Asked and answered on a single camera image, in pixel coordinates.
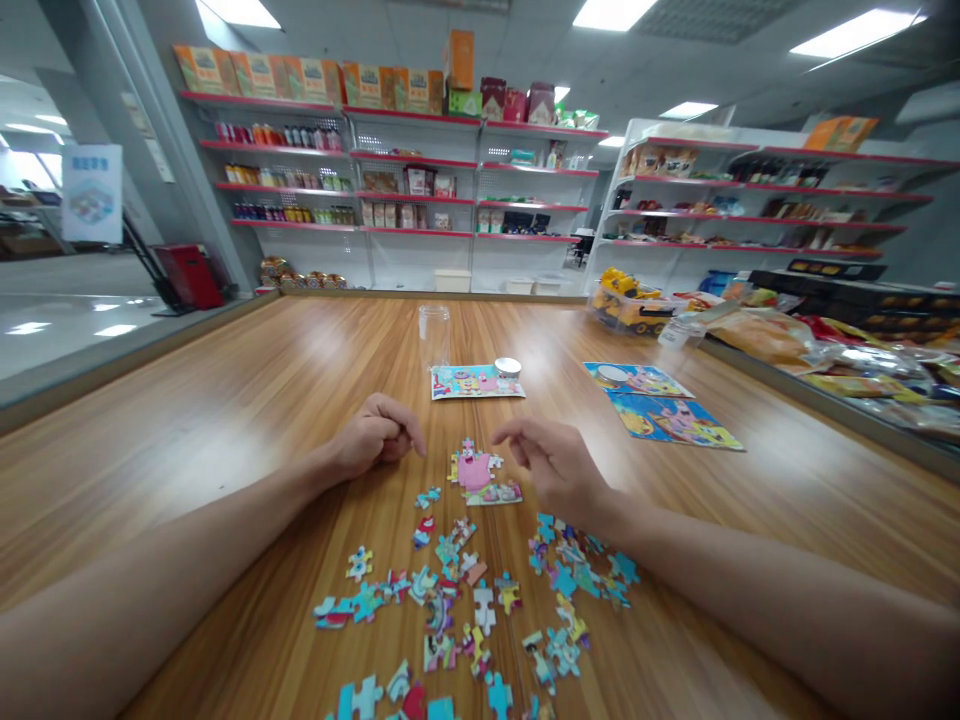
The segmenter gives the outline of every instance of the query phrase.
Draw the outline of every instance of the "white shelving unit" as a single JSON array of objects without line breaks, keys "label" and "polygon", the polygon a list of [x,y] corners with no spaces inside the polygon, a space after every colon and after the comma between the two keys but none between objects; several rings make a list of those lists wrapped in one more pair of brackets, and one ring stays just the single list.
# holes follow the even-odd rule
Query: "white shelving unit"
[{"label": "white shelving unit", "polygon": [[[650,133],[661,121],[634,119],[627,127],[600,219],[593,251],[587,263],[584,292],[599,279],[603,270],[616,266],[642,276],[645,283],[666,292],[695,288],[707,270],[735,272],[744,269],[786,267],[797,255],[834,256],[875,261],[883,256],[882,244],[907,229],[900,220],[911,210],[934,200],[915,189],[945,174],[960,170],[960,162],[934,160],[913,155],[915,148],[904,143],[866,141],[859,153],[834,153],[806,150],[805,133],[788,133],[751,128],[724,128],[728,141],[657,137]],[[773,184],[672,178],[664,176],[621,177],[621,168],[631,149],[644,143],[660,147],[695,148],[699,155],[693,169],[721,174],[737,159],[777,159],[820,163],[829,170],[816,188],[785,187]],[[844,189],[843,185],[875,181],[889,176],[896,191]],[[629,201],[614,208],[620,188],[632,190]],[[713,201],[717,196],[737,197],[744,207],[742,216],[672,211],[677,203]],[[770,198],[815,204],[837,210],[842,206],[863,210],[864,222],[820,222],[814,220],[760,217]],[[641,211],[641,200],[656,200],[662,208]],[[680,244],[674,242],[638,242],[604,238],[621,236],[652,218],[666,218],[667,232],[680,230],[709,238],[721,235],[733,245]],[[809,250],[787,247],[788,234],[799,227],[825,227],[833,230],[836,247]],[[845,245],[858,248],[847,250]]]},{"label": "white shelving unit", "polygon": [[[264,255],[289,260],[297,272],[319,270],[347,278],[351,287],[376,290],[432,291],[437,269],[468,270],[472,291],[502,293],[511,277],[536,279],[542,273],[563,273],[571,233],[582,224],[599,175],[586,169],[605,132],[540,127],[525,123],[483,122],[472,118],[419,115],[386,110],[307,105],[282,100],[257,100],[183,93],[201,108],[210,123],[210,139],[200,145],[224,164],[337,173],[352,181],[351,191],[259,187],[217,177],[215,185],[231,203],[268,206],[326,207],[349,204],[357,226],[335,226],[232,219],[250,228]],[[307,148],[246,145],[212,139],[216,122],[245,127],[254,123],[336,128],[343,152]],[[514,149],[546,158],[551,141],[566,143],[564,169],[511,165]],[[391,154],[415,150],[422,157]],[[411,196],[404,193],[405,165],[425,165],[457,180],[456,198]],[[365,172],[391,173],[398,193],[365,189]],[[511,202],[511,197],[535,202]],[[362,224],[363,200],[424,206],[429,230],[368,227]],[[478,233],[478,211],[548,215],[550,235]],[[450,230],[437,230],[436,213],[446,214]],[[582,273],[568,272],[563,294],[578,294]]]}]

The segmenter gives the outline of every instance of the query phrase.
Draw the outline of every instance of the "ceiling light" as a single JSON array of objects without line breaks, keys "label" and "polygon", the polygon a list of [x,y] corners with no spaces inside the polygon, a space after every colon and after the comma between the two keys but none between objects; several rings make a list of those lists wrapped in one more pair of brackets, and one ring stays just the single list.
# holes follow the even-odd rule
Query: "ceiling light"
[{"label": "ceiling light", "polygon": [[213,10],[230,25],[252,25],[280,30],[280,23],[260,0],[197,0]]},{"label": "ceiling light", "polygon": [[796,55],[832,59],[896,35],[926,19],[926,15],[914,16],[913,13],[898,13],[892,10],[871,10],[843,25],[838,25],[833,30],[828,30],[823,35],[807,40],[802,45],[797,45],[790,52]]},{"label": "ceiling light", "polygon": [[657,0],[587,0],[573,21],[574,27],[626,32]]},{"label": "ceiling light", "polygon": [[136,329],[136,325],[111,325],[106,330],[101,330],[98,333],[94,333],[94,335],[100,335],[102,337],[116,337],[117,335],[123,335],[124,333],[128,333],[131,330]]},{"label": "ceiling light", "polygon": [[660,117],[672,118],[674,120],[689,120],[690,118],[695,118],[698,115],[703,115],[705,112],[713,110],[717,105],[713,103],[695,103],[695,102],[685,102],[680,103],[675,108],[670,108],[664,113],[660,113]]},{"label": "ceiling light", "polygon": [[42,133],[51,133],[53,130],[47,128],[38,128],[36,125],[21,125],[19,123],[7,123],[7,127],[13,128],[14,130],[22,130],[23,132],[42,132]]},{"label": "ceiling light", "polygon": [[35,332],[40,332],[50,323],[22,323],[21,325],[15,325],[9,330],[7,330],[7,335],[33,335]]}]

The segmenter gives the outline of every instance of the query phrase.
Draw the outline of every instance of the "human arm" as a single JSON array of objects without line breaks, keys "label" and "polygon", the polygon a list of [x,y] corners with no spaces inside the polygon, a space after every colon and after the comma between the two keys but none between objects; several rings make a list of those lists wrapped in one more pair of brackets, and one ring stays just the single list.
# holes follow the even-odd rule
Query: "human arm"
[{"label": "human arm", "polygon": [[595,534],[853,717],[938,716],[956,702],[960,615],[807,552],[611,489],[573,427],[507,423],[545,509]]},{"label": "human arm", "polygon": [[6,717],[113,717],[210,607],[321,493],[426,446],[406,407],[372,395],[329,442],[162,525],[0,616]]}]

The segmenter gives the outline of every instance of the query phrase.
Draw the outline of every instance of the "signboard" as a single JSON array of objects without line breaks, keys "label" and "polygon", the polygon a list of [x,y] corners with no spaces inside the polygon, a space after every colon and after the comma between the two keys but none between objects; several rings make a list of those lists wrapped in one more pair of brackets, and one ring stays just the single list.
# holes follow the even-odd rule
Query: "signboard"
[{"label": "signboard", "polygon": [[123,242],[123,147],[64,145],[63,238]]}]

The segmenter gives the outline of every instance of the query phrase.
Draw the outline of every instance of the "hand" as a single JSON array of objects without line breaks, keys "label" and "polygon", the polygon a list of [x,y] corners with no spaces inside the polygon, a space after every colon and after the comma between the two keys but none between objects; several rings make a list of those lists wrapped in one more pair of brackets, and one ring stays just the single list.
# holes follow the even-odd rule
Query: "hand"
[{"label": "hand", "polygon": [[352,480],[379,463],[396,462],[411,447],[421,457],[427,454],[417,416],[383,393],[368,397],[329,445],[337,482]]},{"label": "hand", "polygon": [[603,535],[616,507],[615,493],[597,470],[580,431],[570,425],[523,417],[493,434],[510,439],[510,451],[530,478],[544,509],[578,530]]}]

